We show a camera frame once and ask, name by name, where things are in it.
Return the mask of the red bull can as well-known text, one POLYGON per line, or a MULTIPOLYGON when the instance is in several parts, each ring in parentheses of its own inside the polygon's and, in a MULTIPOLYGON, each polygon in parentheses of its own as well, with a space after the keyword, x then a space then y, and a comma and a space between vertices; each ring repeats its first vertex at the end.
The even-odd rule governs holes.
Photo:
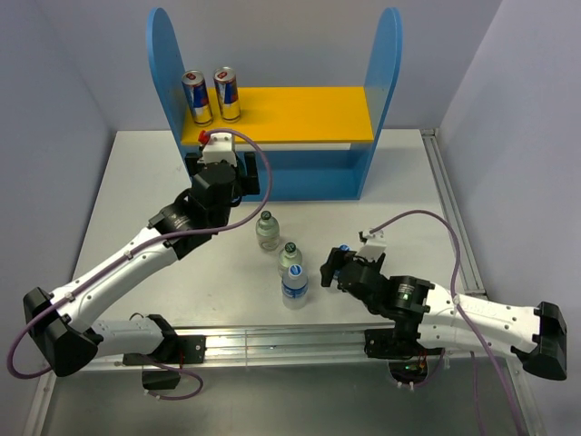
POLYGON ((235 123, 241 118, 240 99, 235 71, 220 67, 214 71, 213 82, 216 90, 222 120, 235 123))
POLYGON ((186 71, 182 75, 182 88, 193 121, 200 126, 211 124, 213 115, 203 73, 197 70, 186 71))

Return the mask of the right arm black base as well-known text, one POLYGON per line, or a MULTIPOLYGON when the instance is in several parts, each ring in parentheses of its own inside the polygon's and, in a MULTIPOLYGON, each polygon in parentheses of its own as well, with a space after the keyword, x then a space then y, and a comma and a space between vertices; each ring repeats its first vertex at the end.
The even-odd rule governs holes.
POLYGON ((427 352, 415 341, 398 337, 395 328, 367 329, 364 339, 367 357, 387 361, 396 382, 416 383, 427 378, 427 352))

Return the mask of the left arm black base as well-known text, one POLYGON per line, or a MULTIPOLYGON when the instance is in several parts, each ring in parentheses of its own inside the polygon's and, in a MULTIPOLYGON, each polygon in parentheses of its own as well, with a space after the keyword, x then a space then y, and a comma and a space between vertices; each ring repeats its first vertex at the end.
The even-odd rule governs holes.
POLYGON ((152 366, 153 370, 142 369, 142 386, 147 394, 157 395, 166 401, 191 398, 202 391, 202 378, 186 368, 187 365, 204 362, 206 337, 203 335, 176 335, 149 354, 126 353, 123 366, 152 366), (170 396, 166 391, 175 390, 183 378, 196 380, 198 386, 191 394, 170 396))

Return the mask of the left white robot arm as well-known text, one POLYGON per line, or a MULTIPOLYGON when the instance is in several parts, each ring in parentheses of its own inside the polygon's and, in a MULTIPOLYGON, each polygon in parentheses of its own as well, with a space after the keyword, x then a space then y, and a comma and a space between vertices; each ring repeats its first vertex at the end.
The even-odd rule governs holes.
POLYGON ((105 322, 101 315, 161 269, 181 260, 214 235, 232 229, 231 208, 260 193, 256 154, 187 154, 192 185, 163 207, 125 246, 73 282, 23 300, 26 333, 59 377, 93 359, 142 354, 166 363, 178 352, 174 328, 159 314, 138 321, 105 322))

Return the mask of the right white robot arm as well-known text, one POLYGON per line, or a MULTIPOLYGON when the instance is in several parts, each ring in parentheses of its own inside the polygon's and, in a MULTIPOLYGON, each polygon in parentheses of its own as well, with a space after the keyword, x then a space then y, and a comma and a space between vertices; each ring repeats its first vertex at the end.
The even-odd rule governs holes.
POLYGON ((516 306, 454 294, 417 277, 386 277, 382 264, 333 248, 320 267, 322 286, 336 283, 371 314, 393 321, 366 335, 368 357, 405 360, 443 350, 484 351, 516 358, 539 378, 566 379, 567 327, 557 305, 516 306))

